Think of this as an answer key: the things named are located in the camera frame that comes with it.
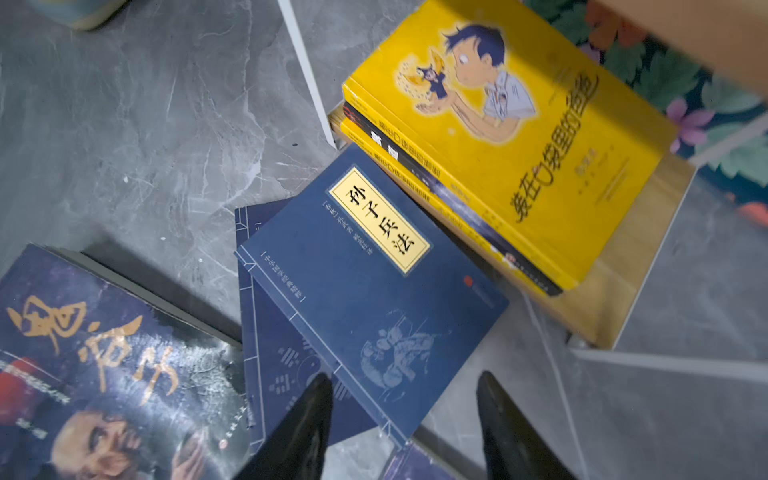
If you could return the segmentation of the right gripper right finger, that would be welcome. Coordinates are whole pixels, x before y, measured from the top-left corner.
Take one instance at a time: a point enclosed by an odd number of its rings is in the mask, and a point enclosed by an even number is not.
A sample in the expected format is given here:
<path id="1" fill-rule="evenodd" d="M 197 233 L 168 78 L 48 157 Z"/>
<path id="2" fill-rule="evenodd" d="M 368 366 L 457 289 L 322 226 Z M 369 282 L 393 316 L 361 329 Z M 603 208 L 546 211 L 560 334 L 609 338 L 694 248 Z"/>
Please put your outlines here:
<path id="1" fill-rule="evenodd" d="M 476 395 L 489 479 L 575 479 L 491 372 Z"/>

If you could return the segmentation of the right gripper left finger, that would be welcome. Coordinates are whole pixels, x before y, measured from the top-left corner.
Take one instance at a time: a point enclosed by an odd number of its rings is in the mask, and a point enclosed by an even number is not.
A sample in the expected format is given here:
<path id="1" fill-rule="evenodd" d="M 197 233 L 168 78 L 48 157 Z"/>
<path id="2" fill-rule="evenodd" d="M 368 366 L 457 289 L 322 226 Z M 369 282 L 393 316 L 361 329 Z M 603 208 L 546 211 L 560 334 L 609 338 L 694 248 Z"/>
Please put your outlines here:
<path id="1" fill-rule="evenodd" d="M 320 479 L 332 407 L 332 382 L 319 374 L 234 479 Z"/>

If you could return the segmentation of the black wolf cover book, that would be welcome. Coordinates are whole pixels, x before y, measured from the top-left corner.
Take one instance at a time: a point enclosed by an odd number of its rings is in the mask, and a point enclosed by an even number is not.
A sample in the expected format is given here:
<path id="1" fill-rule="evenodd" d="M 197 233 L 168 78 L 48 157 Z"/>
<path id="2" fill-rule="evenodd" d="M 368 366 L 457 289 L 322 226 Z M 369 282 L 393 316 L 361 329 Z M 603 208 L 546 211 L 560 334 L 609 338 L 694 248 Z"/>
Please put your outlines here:
<path id="1" fill-rule="evenodd" d="M 463 219 L 472 231 L 487 240 L 492 250 L 500 253 L 502 261 L 515 270 L 519 270 L 536 286 L 541 288 L 547 296 L 556 297 L 563 293 L 563 289 L 527 257 L 520 253 L 509 241 L 495 231 L 481 216 L 475 213 L 463 200 L 444 185 L 427 168 L 419 164 L 402 147 L 397 145 L 384 133 L 380 127 L 364 117 L 349 103 L 343 104 L 343 113 L 355 125 L 368 134 L 379 146 L 384 148 L 395 160 L 405 166 L 419 180 L 428 186 L 431 193 L 437 196 L 444 204 Z"/>

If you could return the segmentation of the yellow cartoon cover book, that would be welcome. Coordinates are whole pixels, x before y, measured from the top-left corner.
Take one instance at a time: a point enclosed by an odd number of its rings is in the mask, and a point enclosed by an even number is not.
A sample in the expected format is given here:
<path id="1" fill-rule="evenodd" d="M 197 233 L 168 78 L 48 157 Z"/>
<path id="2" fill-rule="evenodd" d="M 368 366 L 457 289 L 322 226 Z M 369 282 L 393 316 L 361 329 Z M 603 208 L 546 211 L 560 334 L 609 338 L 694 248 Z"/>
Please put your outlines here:
<path id="1" fill-rule="evenodd" d="M 563 292 L 587 276 L 675 126 L 519 1 L 427 1 L 343 98 Z"/>

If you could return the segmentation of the beige glasses case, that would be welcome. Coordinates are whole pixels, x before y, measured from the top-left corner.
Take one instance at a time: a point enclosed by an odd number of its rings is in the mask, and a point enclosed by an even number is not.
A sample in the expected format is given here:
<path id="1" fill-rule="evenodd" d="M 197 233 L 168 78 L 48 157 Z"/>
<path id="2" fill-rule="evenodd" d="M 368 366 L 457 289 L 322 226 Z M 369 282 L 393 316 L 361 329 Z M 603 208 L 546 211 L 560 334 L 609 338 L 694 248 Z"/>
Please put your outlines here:
<path id="1" fill-rule="evenodd" d="M 26 4 L 72 30 L 93 30 L 108 21 L 128 0 L 28 0 Z"/>

